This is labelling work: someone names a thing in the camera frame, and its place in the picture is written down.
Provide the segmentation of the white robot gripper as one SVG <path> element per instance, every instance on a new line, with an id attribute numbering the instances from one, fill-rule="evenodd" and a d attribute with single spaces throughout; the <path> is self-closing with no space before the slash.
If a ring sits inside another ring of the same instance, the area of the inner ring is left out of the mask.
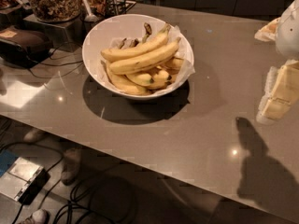
<path id="1" fill-rule="evenodd" d="M 294 0 L 280 18 L 259 29 L 254 38 L 263 42 L 276 40 L 279 53 L 293 59 L 280 68 L 271 66 L 267 74 L 256 120 L 269 125 L 282 119 L 299 100 L 299 0 Z"/>

